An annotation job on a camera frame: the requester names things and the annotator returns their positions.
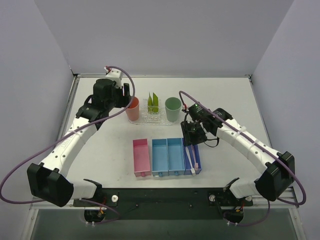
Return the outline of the green plastic cup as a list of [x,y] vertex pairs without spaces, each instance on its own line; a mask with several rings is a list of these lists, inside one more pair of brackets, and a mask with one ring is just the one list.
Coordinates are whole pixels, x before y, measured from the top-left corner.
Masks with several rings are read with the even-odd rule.
[[182,107],[182,102],[176,97],[169,97],[165,101],[165,112],[167,120],[170,122],[175,122],[179,118],[180,110]]

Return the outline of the orange plastic cup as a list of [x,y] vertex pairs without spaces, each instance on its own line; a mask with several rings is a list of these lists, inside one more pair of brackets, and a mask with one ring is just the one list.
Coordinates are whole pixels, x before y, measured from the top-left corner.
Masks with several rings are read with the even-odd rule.
[[139,99],[133,97],[132,103],[129,108],[126,109],[126,115],[130,121],[136,121],[139,119]]

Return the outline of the yellow-green toothpaste tube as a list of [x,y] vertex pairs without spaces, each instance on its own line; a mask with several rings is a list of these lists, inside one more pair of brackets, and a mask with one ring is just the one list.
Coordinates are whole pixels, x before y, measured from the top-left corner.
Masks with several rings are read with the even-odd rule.
[[158,114],[159,113],[159,98],[155,93],[152,94],[151,110],[152,110],[153,114]]
[[151,94],[149,94],[147,100],[147,111],[149,114],[154,114],[154,102]]

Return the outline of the pink toothbrush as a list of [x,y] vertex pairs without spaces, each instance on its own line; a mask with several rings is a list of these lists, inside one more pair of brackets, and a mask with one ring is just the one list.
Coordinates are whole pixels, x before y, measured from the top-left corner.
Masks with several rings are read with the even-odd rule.
[[199,165],[196,161],[195,148],[193,145],[191,145],[191,149],[192,149],[192,155],[193,155],[193,160],[194,160],[194,169],[197,170],[199,168]]

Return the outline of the white toothbrush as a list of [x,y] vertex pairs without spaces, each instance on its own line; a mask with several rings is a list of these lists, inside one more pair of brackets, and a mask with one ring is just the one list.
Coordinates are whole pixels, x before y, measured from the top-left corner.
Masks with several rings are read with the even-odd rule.
[[192,163],[192,148],[191,146],[186,146],[185,147],[185,151],[186,151],[186,154],[187,154],[187,158],[188,158],[188,162],[190,164],[190,172],[193,176],[196,175],[196,172],[195,172],[195,169],[194,169],[194,166],[193,166],[193,163]]

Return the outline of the clear textured plastic box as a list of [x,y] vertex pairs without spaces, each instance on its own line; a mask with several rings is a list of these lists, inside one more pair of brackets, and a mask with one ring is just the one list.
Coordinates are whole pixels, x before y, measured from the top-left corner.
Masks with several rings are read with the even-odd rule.
[[139,105],[139,119],[147,123],[151,122],[165,122],[167,120],[166,110],[162,101],[158,100],[158,106],[155,108],[157,112],[148,111],[148,100],[143,99]]

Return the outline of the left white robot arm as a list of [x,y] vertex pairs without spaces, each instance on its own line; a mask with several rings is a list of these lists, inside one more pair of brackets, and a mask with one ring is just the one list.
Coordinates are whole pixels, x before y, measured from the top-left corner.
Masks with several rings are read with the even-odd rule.
[[32,195],[58,207],[77,198],[84,198],[92,206],[100,204],[103,194],[97,190],[97,183],[92,180],[71,183],[67,179],[68,172],[86,142],[111,118],[110,111],[114,108],[126,110],[131,99],[130,86],[122,83],[122,77],[96,80],[93,93],[79,108],[62,141],[39,164],[32,163],[28,167]]

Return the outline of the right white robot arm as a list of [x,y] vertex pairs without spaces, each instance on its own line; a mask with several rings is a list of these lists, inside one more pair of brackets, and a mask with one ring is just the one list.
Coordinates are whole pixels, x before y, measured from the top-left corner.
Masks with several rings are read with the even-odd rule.
[[192,119],[180,123],[185,146],[205,143],[206,134],[211,133],[216,141],[223,140],[234,147],[261,174],[255,180],[235,178],[228,183],[226,188],[235,198],[260,195],[273,202],[294,182],[294,156],[262,143],[224,109],[218,108],[210,114],[195,103],[183,112]]

